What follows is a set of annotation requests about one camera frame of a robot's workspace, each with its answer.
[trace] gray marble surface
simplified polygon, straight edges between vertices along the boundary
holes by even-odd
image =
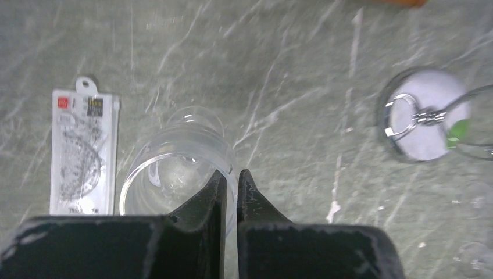
[[[457,249],[492,239],[491,224],[464,219],[454,201],[468,181],[492,182],[491,165],[456,154],[398,163],[376,136],[374,114],[386,82],[411,66],[444,67],[468,88],[491,81],[492,9],[489,0],[421,9],[363,0],[2,1],[0,237],[48,213],[51,93],[90,73],[122,99],[118,193],[139,141],[177,109],[204,106],[222,116],[240,167],[291,220],[381,227],[409,278],[459,278]],[[234,237],[227,243],[226,278],[234,278]]]

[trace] packaged protractor set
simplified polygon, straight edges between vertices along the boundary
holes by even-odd
[[[50,214],[113,214],[119,110],[89,77],[53,91]]]

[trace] orange object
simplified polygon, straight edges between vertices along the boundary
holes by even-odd
[[[426,0],[379,0],[384,2],[398,3],[403,5],[421,7],[426,3]]]

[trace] black plastic part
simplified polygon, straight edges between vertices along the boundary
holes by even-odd
[[[226,179],[207,185],[167,216],[39,217],[0,252],[0,278],[223,279]],[[240,279],[404,279],[378,228],[294,224],[257,189],[238,187]]]
[[[61,217],[23,223],[0,278],[223,278],[226,179],[168,216]]]

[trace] metal ring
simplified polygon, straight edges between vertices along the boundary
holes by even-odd
[[[395,101],[397,101],[399,99],[403,99],[404,101],[406,101],[406,103],[408,103],[414,109],[414,114],[412,114],[411,123],[404,130],[396,133],[396,132],[394,132],[394,130],[391,127],[390,117],[391,117],[392,109],[394,107],[394,103],[395,103]],[[402,94],[399,94],[396,97],[394,97],[394,99],[392,101],[385,104],[385,123],[387,123],[387,128],[385,128],[385,134],[388,137],[394,137],[396,135],[403,135],[404,136],[407,133],[414,130],[414,128],[416,128],[416,126],[418,124],[419,110],[420,109],[419,109],[419,106],[418,106],[416,99],[414,97],[412,97],[411,95],[406,94],[406,93],[402,93]]]

